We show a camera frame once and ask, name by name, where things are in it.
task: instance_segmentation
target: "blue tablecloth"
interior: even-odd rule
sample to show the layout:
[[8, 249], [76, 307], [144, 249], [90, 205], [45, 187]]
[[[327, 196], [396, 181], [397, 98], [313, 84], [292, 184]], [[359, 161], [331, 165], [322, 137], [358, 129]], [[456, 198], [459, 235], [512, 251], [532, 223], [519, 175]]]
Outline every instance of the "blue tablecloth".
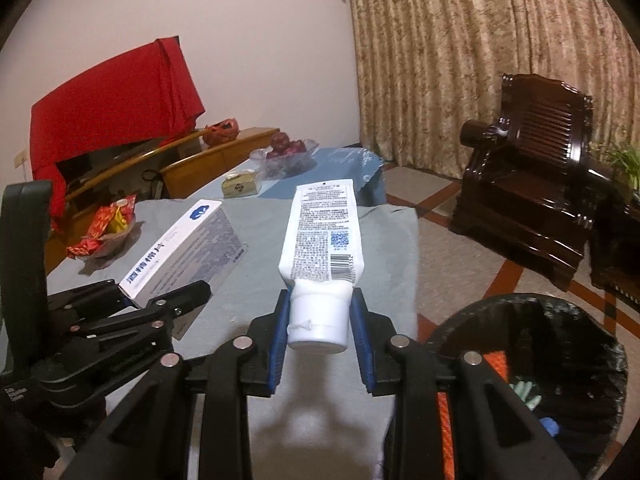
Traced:
[[[305, 173], [281, 180], [265, 180], [258, 198], [293, 198], [296, 186], [323, 180], [350, 178], [356, 192], [356, 201], [361, 206], [386, 203], [385, 185], [382, 179], [384, 161], [365, 148], [320, 148], [314, 154], [316, 166]], [[239, 170], [257, 170], [252, 160], [247, 160], [228, 173]], [[190, 198], [222, 198], [220, 185], [225, 175], [201, 187]]]

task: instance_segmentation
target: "screw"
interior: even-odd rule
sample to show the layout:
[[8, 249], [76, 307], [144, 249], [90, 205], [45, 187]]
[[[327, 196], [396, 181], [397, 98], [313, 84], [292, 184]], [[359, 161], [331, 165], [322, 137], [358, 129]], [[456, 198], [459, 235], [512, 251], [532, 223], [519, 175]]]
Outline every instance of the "screw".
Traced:
[[396, 334], [391, 338], [391, 344], [396, 348], [405, 348], [409, 346], [409, 338], [402, 334]]
[[482, 362], [482, 356], [478, 352], [467, 352], [462, 358], [465, 363], [472, 366], [479, 365]]
[[236, 337], [234, 339], [234, 346], [238, 350], [246, 350], [252, 344], [254, 344], [254, 340], [247, 335], [241, 335], [240, 337]]
[[162, 366], [166, 366], [167, 368], [174, 367], [180, 362], [180, 356], [178, 354], [164, 354], [160, 358], [160, 364]]

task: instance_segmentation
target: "curtain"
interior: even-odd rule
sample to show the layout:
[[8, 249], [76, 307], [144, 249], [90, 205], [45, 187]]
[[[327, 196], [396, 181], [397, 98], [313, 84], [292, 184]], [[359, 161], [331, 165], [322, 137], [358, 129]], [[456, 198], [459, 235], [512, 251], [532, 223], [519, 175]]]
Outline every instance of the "curtain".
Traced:
[[640, 146], [640, 55], [605, 0], [350, 0], [362, 144], [460, 177], [468, 119], [500, 112], [503, 73], [593, 95], [592, 140]]

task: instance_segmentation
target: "tiled floor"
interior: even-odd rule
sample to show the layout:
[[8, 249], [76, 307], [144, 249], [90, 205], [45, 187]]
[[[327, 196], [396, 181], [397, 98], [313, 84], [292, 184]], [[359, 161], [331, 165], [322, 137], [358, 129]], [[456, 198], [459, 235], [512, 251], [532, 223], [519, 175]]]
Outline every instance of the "tiled floor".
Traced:
[[569, 291], [447, 229], [460, 183], [411, 168], [384, 167], [387, 201], [415, 207], [419, 219], [418, 331], [426, 339], [447, 317], [474, 301], [509, 292], [536, 292], [567, 300], [589, 313], [625, 346], [629, 377], [622, 426], [610, 463], [640, 415], [640, 314], [591, 285], [588, 254]]

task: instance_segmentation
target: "wooden cabinet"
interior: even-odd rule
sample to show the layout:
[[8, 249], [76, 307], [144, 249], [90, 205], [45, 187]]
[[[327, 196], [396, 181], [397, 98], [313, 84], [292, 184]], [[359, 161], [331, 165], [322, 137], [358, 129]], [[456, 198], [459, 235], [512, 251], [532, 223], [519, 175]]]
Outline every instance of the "wooden cabinet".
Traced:
[[187, 198], [205, 184], [248, 159], [257, 148], [266, 148], [277, 128], [249, 128], [233, 142], [209, 148], [162, 168], [162, 179], [171, 198]]

